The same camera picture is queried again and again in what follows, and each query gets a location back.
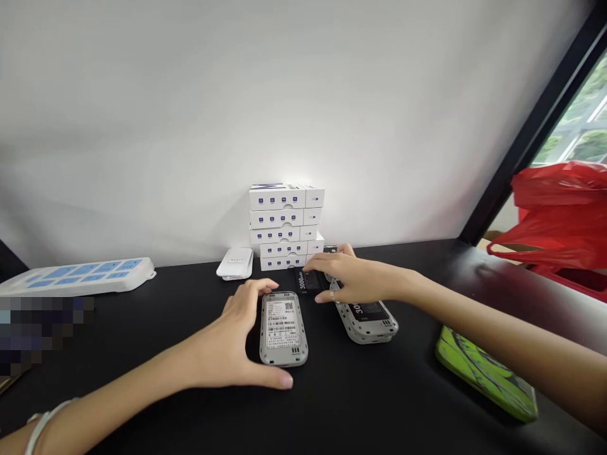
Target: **green case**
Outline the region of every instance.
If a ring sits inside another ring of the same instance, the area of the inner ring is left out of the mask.
[[[536,392],[528,382],[447,326],[436,343],[436,357],[453,373],[502,407],[529,423],[537,419]]]

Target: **hand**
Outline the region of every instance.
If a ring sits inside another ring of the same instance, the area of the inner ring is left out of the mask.
[[[335,300],[342,303],[414,300],[420,285],[429,281],[414,270],[359,259],[349,243],[340,245],[337,253],[314,255],[303,269],[304,272],[318,270],[339,279],[344,287],[335,291]],[[331,301],[331,292],[321,292],[316,301]]]
[[[252,362],[245,352],[247,334],[255,324],[257,298],[278,284],[270,279],[248,280],[228,298],[221,316],[170,349],[187,387],[260,385],[290,389],[293,377],[278,367]]]

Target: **bracelet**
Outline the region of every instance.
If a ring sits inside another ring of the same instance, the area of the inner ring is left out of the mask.
[[[25,449],[25,455],[32,455],[34,453],[34,448],[36,447],[36,442],[38,442],[38,438],[40,437],[40,434],[42,433],[42,430],[44,429],[46,424],[49,423],[49,420],[52,419],[53,416],[56,413],[58,413],[59,411],[61,411],[61,409],[63,409],[65,406],[70,404],[72,401],[76,401],[77,399],[78,398],[74,398],[71,400],[64,401],[59,406],[54,408],[52,411],[46,411],[42,415],[40,422],[38,422],[38,424],[36,425],[36,428],[34,428],[34,432],[30,436],[30,441],[28,442],[27,448]],[[36,417],[37,417],[37,415],[34,414],[32,417],[30,417],[30,419],[28,420],[28,423]]]

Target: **pixelated area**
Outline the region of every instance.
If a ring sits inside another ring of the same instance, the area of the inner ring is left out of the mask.
[[[0,297],[0,384],[63,348],[74,324],[91,324],[93,297]]]

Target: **green tree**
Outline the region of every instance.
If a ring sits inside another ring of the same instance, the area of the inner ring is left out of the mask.
[[[567,161],[601,162],[607,155],[607,130],[588,131],[579,140]]]
[[[562,139],[562,136],[550,136],[544,142],[542,149],[536,155],[536,158],[533,160],[534,163],[545,163],[546,159],[548,159],[548,155],[552,152],[552,149],[556,147],[556,144]]]
[[[577,122],[590,106],[592,100],[598,95],[607,83],[607,56],[596,66],[582,90],[577,94],[559,124]]]

